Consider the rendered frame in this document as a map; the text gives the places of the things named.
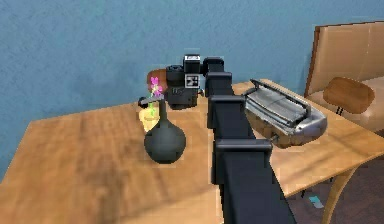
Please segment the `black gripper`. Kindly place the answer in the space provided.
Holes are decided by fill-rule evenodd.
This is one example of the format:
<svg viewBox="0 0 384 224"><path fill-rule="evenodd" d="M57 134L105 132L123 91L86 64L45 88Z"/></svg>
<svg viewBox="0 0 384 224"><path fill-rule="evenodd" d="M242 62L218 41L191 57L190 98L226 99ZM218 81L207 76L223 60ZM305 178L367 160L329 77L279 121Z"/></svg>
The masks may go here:
<svg viewBox="0 0 384 224"><path fill-rule="evenodd" d="M166 68L167 90L165 99L174 110L181 110L197 105L197 95L200 90L199 65L171 65ZM147 108L152 103L163 100L158 96L140 97L138 106Z"/></svg>

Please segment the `black round vase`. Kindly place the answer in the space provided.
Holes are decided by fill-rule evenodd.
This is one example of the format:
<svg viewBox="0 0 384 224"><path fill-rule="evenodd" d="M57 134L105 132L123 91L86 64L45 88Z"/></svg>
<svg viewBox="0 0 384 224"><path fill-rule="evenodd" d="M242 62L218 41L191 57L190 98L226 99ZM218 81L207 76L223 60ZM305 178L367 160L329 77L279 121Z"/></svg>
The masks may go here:
<svg viewBox="0 0 384 224"><path fill-rule="evenodd" d="M159 121L144 138L144 148L149 157L158 164L172 164L186 148L186 136L167 116L166 103L159 101Z"/></svg>

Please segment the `pink flower in yellow pot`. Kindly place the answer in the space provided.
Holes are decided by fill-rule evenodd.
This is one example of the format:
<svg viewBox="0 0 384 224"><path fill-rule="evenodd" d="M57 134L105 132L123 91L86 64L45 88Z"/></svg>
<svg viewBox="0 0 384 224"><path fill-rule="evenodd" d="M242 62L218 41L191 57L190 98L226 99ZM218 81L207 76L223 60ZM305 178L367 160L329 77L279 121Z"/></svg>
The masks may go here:
<svg viewBox="0 0 384 224"><path fill-rule="evenodd" d="M158 77L150 78L150 98L160 97L163 94L163 88L160 85L160 81ZM145 102L143 103L145 98L140 98L138 105L141 108L139 112L139 120L143 124L143 128L145 132L151 130L159 121L159 107L155 105L154 102Z"/></svg>

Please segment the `brown chair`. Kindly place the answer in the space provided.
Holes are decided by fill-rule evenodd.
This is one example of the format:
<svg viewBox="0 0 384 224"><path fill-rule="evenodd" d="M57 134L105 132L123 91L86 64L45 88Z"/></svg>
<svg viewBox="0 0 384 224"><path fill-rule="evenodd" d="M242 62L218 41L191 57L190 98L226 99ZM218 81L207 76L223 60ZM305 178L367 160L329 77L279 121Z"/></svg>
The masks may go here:
<svg viewBox="0 0 384 224"><path fill-rule="evenodd" d="M375 99L375 93L368 85L345 77L333 78L323 91L323 99L337 107L337 112L351 114L365 112Z"/></svg>
<svg viewBox="0 0 384 224"><path fill-rule="evenodd" d="M166 69L155 69L147 74L148 91L152 96L163 94L167 90Z"/></svg>

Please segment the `wooden table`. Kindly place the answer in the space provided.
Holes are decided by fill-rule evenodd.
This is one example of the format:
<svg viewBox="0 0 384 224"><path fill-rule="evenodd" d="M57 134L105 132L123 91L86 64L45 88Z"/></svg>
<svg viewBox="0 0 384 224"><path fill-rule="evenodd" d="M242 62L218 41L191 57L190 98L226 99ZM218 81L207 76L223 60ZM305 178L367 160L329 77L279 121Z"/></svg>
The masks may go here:
<svg viewBox="0 0 384 224"><path fill-rule="evenodd" d="M275 146L271 163L286 196L336 176L321 224L354 171L384 154L384 138L308 100L328 129L301 147ZM0 224L219 224L210 184L213 133L207 98L169 111L187 147L159 165L143 148L136 103L31 122L0 184Z"/></svg>

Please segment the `silver toaster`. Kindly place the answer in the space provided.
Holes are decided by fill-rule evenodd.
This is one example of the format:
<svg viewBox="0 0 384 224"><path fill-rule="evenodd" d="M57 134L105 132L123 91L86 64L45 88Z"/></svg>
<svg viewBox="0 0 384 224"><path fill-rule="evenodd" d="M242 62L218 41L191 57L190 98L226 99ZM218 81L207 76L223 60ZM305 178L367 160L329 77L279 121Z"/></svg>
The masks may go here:
<svg viewBox="0 0 384 224"><path fill-rule="evenodd" d="M327 129L327 117L306 101L266 82L251 79L245 113L252 128L284 149L318 139Z"/></svg>

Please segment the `light blue flat object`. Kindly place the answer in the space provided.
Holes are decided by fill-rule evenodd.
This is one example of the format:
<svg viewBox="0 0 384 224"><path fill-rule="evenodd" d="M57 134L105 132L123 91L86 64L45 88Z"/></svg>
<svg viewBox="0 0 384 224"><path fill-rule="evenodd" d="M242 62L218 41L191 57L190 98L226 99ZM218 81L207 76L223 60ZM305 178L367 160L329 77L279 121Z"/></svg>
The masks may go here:
<svg viewBox="0 0 384 224"><path fill-rule="evenodd" d="M317 209L321 209L324 207L324 205L322 204L322 202L317 196L310 196L309 200L312 203L312 205Z"/></svg>

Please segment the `beige sofa with brown frame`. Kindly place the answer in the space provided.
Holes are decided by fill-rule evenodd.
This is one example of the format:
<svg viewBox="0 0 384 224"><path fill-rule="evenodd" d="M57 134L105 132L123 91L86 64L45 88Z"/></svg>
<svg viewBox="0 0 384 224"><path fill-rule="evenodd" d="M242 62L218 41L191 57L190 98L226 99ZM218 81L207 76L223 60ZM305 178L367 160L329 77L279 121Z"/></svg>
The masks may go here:
<svg viewBox="0 0 384 224"><path fill-rule="evenodd" d="M384 129L384 21L317 26L304 97L335 111L323 91L335 77L360 81L375 93L362 114L344 111L354 123L377 132Z"/></svg>

